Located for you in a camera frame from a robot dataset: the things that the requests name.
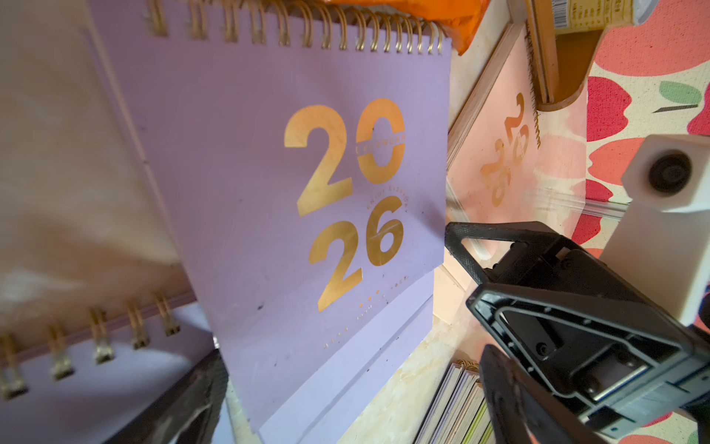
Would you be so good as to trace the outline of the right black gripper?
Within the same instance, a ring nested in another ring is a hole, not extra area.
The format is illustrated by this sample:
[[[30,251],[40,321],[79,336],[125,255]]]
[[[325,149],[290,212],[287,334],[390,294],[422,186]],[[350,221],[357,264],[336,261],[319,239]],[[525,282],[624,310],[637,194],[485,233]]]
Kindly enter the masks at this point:
[[[501,254],[483,266],[464,242]],[[538,384],[610,438],[684,410],[709,435],[709,337],[684,327],[542,222],[450,222],[445,246],[482,284],[474,317]]]

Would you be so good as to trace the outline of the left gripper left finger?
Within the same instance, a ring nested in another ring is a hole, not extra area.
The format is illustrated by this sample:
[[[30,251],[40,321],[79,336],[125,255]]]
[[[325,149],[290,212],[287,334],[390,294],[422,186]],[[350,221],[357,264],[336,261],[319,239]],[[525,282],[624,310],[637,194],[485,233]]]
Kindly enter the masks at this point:
[[[108,443],[210,443],[216,436],[229,374],[212,350]]]

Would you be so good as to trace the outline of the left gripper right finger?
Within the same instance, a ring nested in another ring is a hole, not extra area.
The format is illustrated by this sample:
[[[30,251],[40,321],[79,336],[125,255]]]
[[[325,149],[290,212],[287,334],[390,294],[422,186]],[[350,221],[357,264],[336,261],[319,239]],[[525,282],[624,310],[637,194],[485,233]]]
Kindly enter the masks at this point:
[[[480,376],[496,442],[605,442],[494,345],[484,347]]]

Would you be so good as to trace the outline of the purple calendar back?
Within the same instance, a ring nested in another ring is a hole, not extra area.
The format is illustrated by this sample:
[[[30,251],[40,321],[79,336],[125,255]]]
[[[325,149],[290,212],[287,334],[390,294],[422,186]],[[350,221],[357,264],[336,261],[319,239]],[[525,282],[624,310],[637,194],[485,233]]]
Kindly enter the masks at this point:
[[[413,443],[495,442],[479,364],[471,361],[452,362]]]

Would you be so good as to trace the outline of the purple calendar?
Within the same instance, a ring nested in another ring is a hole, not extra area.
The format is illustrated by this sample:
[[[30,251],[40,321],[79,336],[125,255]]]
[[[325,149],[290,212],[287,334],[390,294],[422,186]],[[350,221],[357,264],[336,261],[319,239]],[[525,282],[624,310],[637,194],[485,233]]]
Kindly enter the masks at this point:
[[[103,443],[214,349],[191,292],[78,333],[52,326],[49,336],[25,352],[1,338],[4,443]]]
[[[251,429],[337,442],[432,327],[449,39],[317,1],[88,11]]]
[[[479,364],[471,361],[452,362],[413,443],[495,442]]]

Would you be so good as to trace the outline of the pink calendar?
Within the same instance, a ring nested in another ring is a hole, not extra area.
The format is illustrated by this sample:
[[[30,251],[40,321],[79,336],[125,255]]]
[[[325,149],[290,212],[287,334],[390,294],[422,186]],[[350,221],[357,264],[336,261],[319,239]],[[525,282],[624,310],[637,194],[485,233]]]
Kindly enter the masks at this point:
[[[541,111],[527,27],[510,24],[449,132],[447,221],[540,221],[571,237],[586,191],[587,94]]]

